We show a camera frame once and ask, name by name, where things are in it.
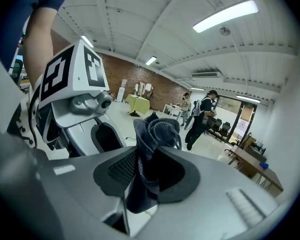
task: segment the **chair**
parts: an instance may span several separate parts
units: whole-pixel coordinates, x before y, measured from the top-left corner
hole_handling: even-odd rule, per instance
[[[228,131],[230,130],[231,126],[229,122],[225,122],[222,125],[222,128],[220,129],[219,133],[221,137],[227,137],[228,136]]]
[[[218,119],[215,120],[215,123],[213,124],[213,126],[211,127],[211,129],[214,132],[219,132],[219,128],[220,128],[221,124],[222,124],[222,121],[221,121],[221,119],[218,118]]]
[[[211,129],[216,123],[216,119],[213,117],[209,117],[208,121],[206,122],[206,128],[207,130]]]
[[[23,68],[22,60],[16,59],[14,62],[11,78],[18,87],[20,86],[22,68]],[[12,135],[19,136],[25,141],[29,141],[30,145],[32,145],[33,144],[32,139],[30,139],[29,137],[24,137],[20,134],[20,131],[22,131],[24,133],[26,131],[26,129],[23,126],[20,126],[20,127],[17,126],[17,121],[18,121],[18,123],[22,122],[20,119],[21,111],[22,111],[21,104],[19,104],[19,106],[17,107],[17,109],[15,110],[15,112],[12,116],[12,119],[11,119],[10,124],[7,129],[7,132]]]

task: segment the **white wall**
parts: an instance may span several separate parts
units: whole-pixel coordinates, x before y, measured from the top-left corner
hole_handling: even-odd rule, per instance
[[[300,62],[293,69],[266,123],[264,155],[284,189],[277,200],[280,203],[293,200],[300,189]]]
[[[271,116],[271,106],[258,104],[254,118],[249,129],[249,133],[252,133],[252,137],[257,140],[257,142],[262,142],[264,140],[265,130]]]
[[[202,100],[203,98],[205,98],[207,96],[207,92],[206,91],[193,91],[190,95],[190,99],[191,99],[191,109],[194,108],[194,102],[197,100]]]
[[[235,120],[237,118],[237,114],[233,113],[229,110],[223,109],[221,107],[216,107],[215,111],[216,111],[216,117],[215,118],[216,119],[217,118],[221,119],[222,123],[229,122],[230,126],[232,128],[232,126],[234,125]]]

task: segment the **person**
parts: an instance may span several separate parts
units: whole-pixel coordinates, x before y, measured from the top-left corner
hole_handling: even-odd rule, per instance
[[[193,144],[207,129],[208,117],[214,117],[216,114],[211,111],[212,104],[218,93],[215,90],[208,92],[207,96],[198,104],[199,115],[194,117],[194,123],[185,136],[184,142],[187,143],[186,148],[190,151]]]
[[[188,113],[188,110],[189,110],[190,106],[191,106],[190,95],[189,95],[189,93],[186,92],[182,97],[182,105],[181,105],[182,124],[181,124],[181,126],[185,125],[187,113]]]
[[[53,57],[51,28],[64,1],[5,0],[0,5],[0,61],[7,71],[14,59],[23,27],[30,16],[23,39],[23,62],[33,88]]]

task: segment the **black pants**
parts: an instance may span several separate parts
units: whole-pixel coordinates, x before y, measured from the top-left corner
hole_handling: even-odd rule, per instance
[[[194,119],[194,123],[191,129],[185,136],[184,142],[187,143],[186,147],[188,150],[192,149],[192,145],[196,142],[196,140],[200,137],[202,133],[206,131],[206,126],[202,123],[199,123]]]

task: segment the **white table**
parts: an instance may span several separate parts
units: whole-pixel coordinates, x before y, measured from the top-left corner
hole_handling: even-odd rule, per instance
[[[165,104],[164,105],[164,108],[163,108],[163,113],[166,111],[166,109],[169,109],[170,110],[170,113],[169,113],[169,116],[174,116],[176,115],[177,117],[179,116],[179,114],[181,113],[181,107],[179,106],[175,106],[175,105],[168,105],[168,104]]]

